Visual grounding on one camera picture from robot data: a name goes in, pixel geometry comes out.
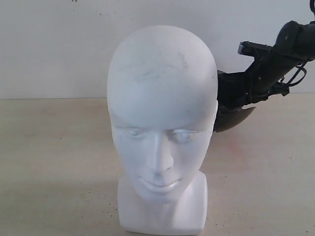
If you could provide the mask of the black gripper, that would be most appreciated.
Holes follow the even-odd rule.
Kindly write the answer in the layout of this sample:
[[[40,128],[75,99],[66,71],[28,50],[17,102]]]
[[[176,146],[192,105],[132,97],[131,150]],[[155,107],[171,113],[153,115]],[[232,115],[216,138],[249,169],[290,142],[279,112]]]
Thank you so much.
[[[289,85],[281,79],[290,71],[290,58],[282,55],[265,55],[254,60],[244,72],[237,73],[238,105],[265,101],[271,95],[289,94]]]

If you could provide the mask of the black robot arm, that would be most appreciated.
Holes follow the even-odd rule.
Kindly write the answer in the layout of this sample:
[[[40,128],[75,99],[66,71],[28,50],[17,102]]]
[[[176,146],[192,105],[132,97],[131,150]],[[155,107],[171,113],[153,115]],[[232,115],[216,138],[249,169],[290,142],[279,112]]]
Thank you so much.
[[[286,96],[290,87],[301,82],[294,81],[297,75],[306,73],[305,65],[315,59],[315,23],[290,21],[281,28],[274,46],[243,41],[238,54],[254,58],[243,72],[246,105],[275,94]]]

